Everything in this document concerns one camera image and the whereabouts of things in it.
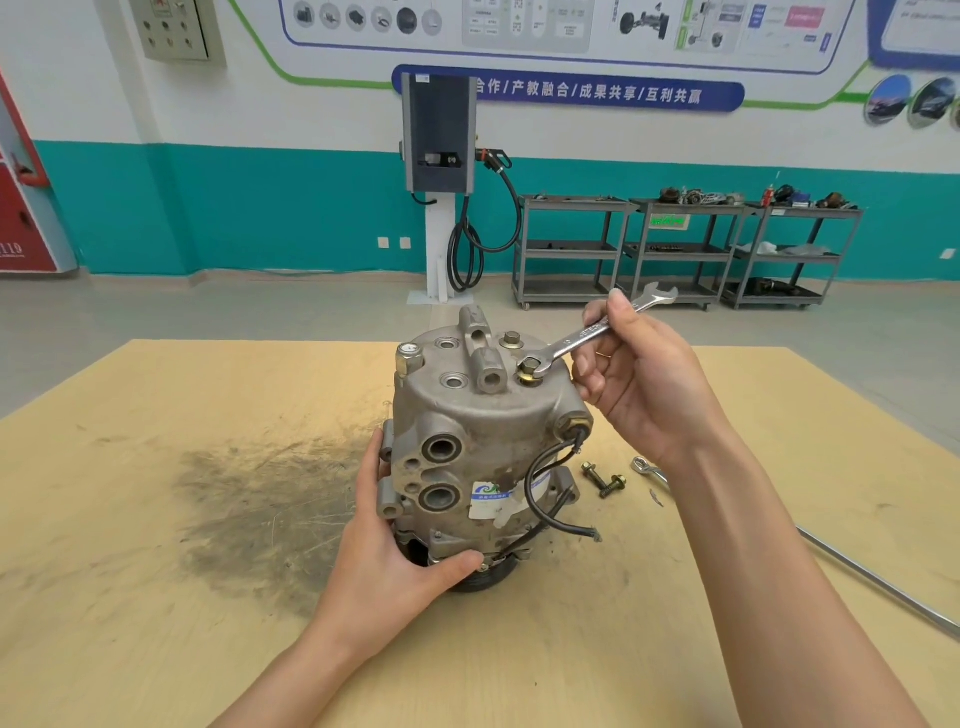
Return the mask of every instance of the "metal rod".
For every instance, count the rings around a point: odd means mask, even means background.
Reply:
[[[666,479],[666,474],[660,468],[657,468],[651,465],[642,457],[635,457],[632,467],[635,471],[637,471],[641,475],[649,475],[651,477],[654,477],[667,490],[670,489],[670,483]],[[948,635],[953,637],[955,640],[960,640],[960,624],[957,624],[952,619],[948,619],[944,617],[939,612],[931,609],[930,607],[926,606],[922,602],[910,596],[907,592],[901,589],[898,589],[889,581],[877,575],[873,571],[870,571],[862,564],[858,564],[849,556],[845,556],[843,553],[838,551],[836,548],[834,548],[830,544],[824,541],[821,541],[806,529],[800,528],[799,526],[796,526],[796,527],[797,527],[797,530],[800,531],[800,535],[803,536],[812,544],[814,544],[816,547],[820,548],[825,553],[828,553],[830,556],[832,556],[834,559],[839,561],[844,566],[849,567],[850,569],[853,569],[858,574],[863,576],[865,579],[869,580],[876,586],[880,587],[880,589],[882,589],[884,592],[886,592],[890,596],[898,599],[903,604],[906,604],[908,607],[910,607],[915,612],[917,612],[921,617],[928,619],[930,622],[935,624],[937,627],[939,627],[941,630],[943,630]]]

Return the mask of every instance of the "teal wall stripe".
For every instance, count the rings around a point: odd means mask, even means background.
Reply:
[[[53,141],[37,146],[64,224],[93,273],[423,270],[423,211],[404,191],[397,154]],[[523,193],[619,197],[656,196],[661,187],[684,184],[758,197],[780,171],[779,182],[816,197],[837,190],[867,208],[841,278],[960,279],[960,258],[939,259],[944,248],[956,247],[953,206],[930,203],[932,190],[938,200],[960,198],[958,175],[576,159],[515,163],[511,179]],[[479,168],[476,187],[471,222],[487,244],[498,245],[513,230],[509,196],[496,175]],[[686,237],[698,239],[704,224],[696,222]],[[592,237],[601,225],[600,216],[589,213],[538,213],[532,234]],[[828,221],[822,239],[839,244],[845,226]],[[722,232],[721,224],[717,234]],[[751,232],[747,228],[744,239]],[[768,238],[799,244],[808,232],[808,223],[778,220]],[[376,247],[381,235],[390,237],[389,250]],[[638,238],[637,216],[630,235]],[[412,239],[411,251],[399,249],[400,236]],[[671,239],[668,233],[658,238]],[[539,262],[532,272],[560,270]],[[508,271],[511,265],[510,254],[494,255],[487,269]]]

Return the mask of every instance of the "wooden table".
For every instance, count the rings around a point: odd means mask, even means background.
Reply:
[[[393,351],[134,341],[0,422],[0,725],[214,718],[313,608]],[[960,460],[790,351],[699,354],[796,521],[960,618]],[[628,487],[570,516],[603,544],[547,533],[500,586],[444,597],[322,725],[737,724],[676,508],[632,455],[598,421],[584,456]],[[956,725],[960,644],[821,563]]]

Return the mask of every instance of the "green sign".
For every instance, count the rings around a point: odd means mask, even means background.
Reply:
[[[653,215],[650,218],[650,230],[652,231],[685,231],[690,227],[689,215]]]

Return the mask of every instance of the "black wire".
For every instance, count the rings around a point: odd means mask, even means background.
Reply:
[[[573,496],[572,488],[567,488],[565,491],[560,493],[560,497],[557,498],[557,502],[554,504],[553,508],[550,509],[550,514],[549,514],[550,517],[556,518],[557,514],[560,513],[560,510],[566,505],[566,502],[570,500],[572,496]],[[520,550],[521,548],[529,544],[531,541],[536,539],[541,533],[543,533],[543,531],[547,529],[547,527],[548,526],[546,522],[544,521],[539,522],[537,525],[535,525],[525,534],[520,536],[520,538],[518,538],[512,544],[510,544],[509,546],[504,548],[502,551],[500,551],[500,553],[498,553],[496,556],[493,557],[493,560],[499,561],[500,559],[507,558],[514,551]]]
[[[553,528],[556,528],[558,531],[562,531],[563,533],[570,533],[574,536],[589,536],[594,541],[599,542],[600,532],[596,528],[588,528],[581,525],[571,525],[570,523],[557,521],[557,519],[540,508],[537,505],[537,502],[534,500],[534,481],[547,471],[551,471],[554,468],[559,468],[575,454],[577,454],[580,451],[580,446],[583,444],[584,439],[586,439],[586,433],[581,433],[575,439],[564,440],[553,447],[547,448],[541,454],[535,457],[534,461],[530,464],[530,468],[527,470],[526,477],[523,478],[523,494],[527,497],[527,504],[530,506],[530,510],[533,511],[534,515],[542,522]],[[572,448],[566,456],[538,470],[540,463],[548,460],[551,457],[554,457],[562,449],[566,448]]]
[[[415,203],[417,203],[418,205],[423,205],[424,207],[429,207],[429,206],[435,205],[435,204],[437,203],[436,200],[426,200],[426,201],[421,200],[419,197],[417,197],[417,193],[416,193],[416,192],[411,192],[411,193],[410,193],[410,196],[414,199],[414,202],[415,202]]]
[[[464,204],[460,210],[460,221],[453,226],[453,231],[450,233],[450,241],[446,247],[446,273],[450,280],[450,286],[457,293],[463,293],[480,282],[480,279],[483,277],[486,262],[484,259],[485,254],[503,253],[504,251],[510,250],[517,240],[520,239],[520,229],[523,226],[523,210],[520,206],[520,198],[514,189],[514,184],[510,182],[510,178],[507,177],[503,171],[504,169],[512,167],[514,163],[506,154],[503,154],[503,157],[507,159],[509,164],[502,162],[497,155],[488,154],[484,160],[484,165],[500,176],[500,179],[507,185],[507,190],[514,200],[514,210],[516,211],[514,234],[507,243],[498,248],[487,248],[484,246],[480,241],[480,234],[476,231],[476,228],[470,224],[468,214],[470,197],[469,195],[464,197]],[[469,243],[467,274],[465,276],[461,275],[457,269],[457,259],[460,253],[460,240],[462,237],[465,237]]]

